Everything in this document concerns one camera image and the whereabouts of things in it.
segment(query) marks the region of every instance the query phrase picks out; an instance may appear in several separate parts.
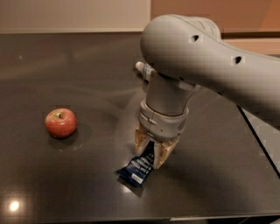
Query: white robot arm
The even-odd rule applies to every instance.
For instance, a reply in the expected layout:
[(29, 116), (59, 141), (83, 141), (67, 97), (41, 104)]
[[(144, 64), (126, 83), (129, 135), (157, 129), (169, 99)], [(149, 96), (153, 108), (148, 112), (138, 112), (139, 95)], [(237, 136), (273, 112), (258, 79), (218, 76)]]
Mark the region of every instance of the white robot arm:
[(203, 86), (280, 130), (280, 60), (224, 43), (217, 25), (203, 17), (164, 15), (141, 38), (155, 70), (141, 102), (136, 153), (155, 141), (154, 168), (168, 158), (186, 126), (191, 95)]

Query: blue wrapper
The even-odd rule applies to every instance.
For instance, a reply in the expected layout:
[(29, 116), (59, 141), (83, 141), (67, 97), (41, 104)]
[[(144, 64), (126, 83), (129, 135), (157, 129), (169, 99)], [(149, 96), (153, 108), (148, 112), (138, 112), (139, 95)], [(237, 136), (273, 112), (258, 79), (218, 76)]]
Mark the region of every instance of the blue wrapper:
[(116, 172), (133, 186), (141, 187), (154, 170), (154, 157), (154, 143), (149, 142), (140, 157), (133, 157), (127, 166)]

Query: red apple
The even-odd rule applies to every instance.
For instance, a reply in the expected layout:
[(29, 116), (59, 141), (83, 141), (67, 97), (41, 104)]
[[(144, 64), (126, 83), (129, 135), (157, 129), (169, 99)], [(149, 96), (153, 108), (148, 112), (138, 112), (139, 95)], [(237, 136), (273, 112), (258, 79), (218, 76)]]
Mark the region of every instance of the red apple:
[(45, 118), (45, 127), (54, 137), (69, 137), (77, 128), (77, 119), (70, 109), (56, 108)]

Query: black table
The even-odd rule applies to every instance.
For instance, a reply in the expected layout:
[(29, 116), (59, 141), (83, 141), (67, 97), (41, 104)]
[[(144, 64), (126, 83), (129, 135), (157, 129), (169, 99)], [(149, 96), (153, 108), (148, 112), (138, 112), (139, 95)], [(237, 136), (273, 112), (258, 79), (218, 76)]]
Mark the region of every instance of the black table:
[[(0, 223), (280, 214), (280, 179), (239, 109), (202, 88), (170, 158), (142, 188), (116, 170), (134, 154), (148, 84), (137, 33), (0, 36)], [(46, 132), (55, 108), (77, 131)], [(9, 210), (17, 200), (20, 208)]]

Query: glossy tabletop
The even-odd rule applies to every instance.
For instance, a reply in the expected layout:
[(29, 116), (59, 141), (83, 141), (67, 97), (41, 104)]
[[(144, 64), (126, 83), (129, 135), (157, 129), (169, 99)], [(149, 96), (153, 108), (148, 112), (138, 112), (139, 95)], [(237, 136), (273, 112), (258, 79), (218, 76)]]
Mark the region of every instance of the glossy tabletop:
[[(135, 33), (0, 36), (0, 223), (280, 214), (280, 179), (238, 108), (201, 89), (181, 140), (142, 188), (116, 170), (134, 156), (148, 83)], [(70, 108), (77, 131), (51, 137)], [(17, 211), (10, 210), (18, 201)]]

